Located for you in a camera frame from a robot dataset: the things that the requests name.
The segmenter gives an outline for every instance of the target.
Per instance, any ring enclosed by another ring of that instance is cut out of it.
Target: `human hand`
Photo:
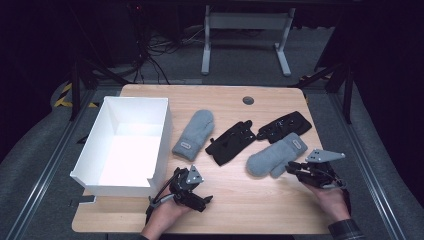
[[[304,184],[318,199],[321,209],[331,218],[333,222],[350,219],[349,210],[340,188],[321,189]]]
[[[162,195],[171,194],[169,187],[167,187]],[[141,231],[141,235],[149,240],[159,239],[163,232],[175,224],[175,222],[184,214],[192,210],[184,205],[178,205],[174,199],[170,199],[153,210],[149,222]]]

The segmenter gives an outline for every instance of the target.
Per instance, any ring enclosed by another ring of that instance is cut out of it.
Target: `table top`
[[[239,121],[251,120],[251,130],[289,114],[300,112],[312,124],[301,135],[308,150],[296,161],[303,162],[321,143],[301,90],[295,88],[126,85],[124,97],[167,97],[172,115],[171,148],[182,134],[193,114],[208,109],[214,115],[215,128],[210,138],[218,138]],[[252,105],[243,98],[254,99]],[[329,218],[319,208],[315,197],[296,176],[285,172],[278,179],[256,178],[246,171],[250,155],[267,146],[268,141],[255,141],[233,160],[218,166],[203,146],[194,162],[170,153],[166,178],[177,168],[196,168],[205,179],[194,193],[213,195],[203,212],[183,216],[168,233],[192,234],[327,234]],[[80,204],[72,228],[76,232],[140,232],[145,223],[147,198],[97,197],[95,203]]]

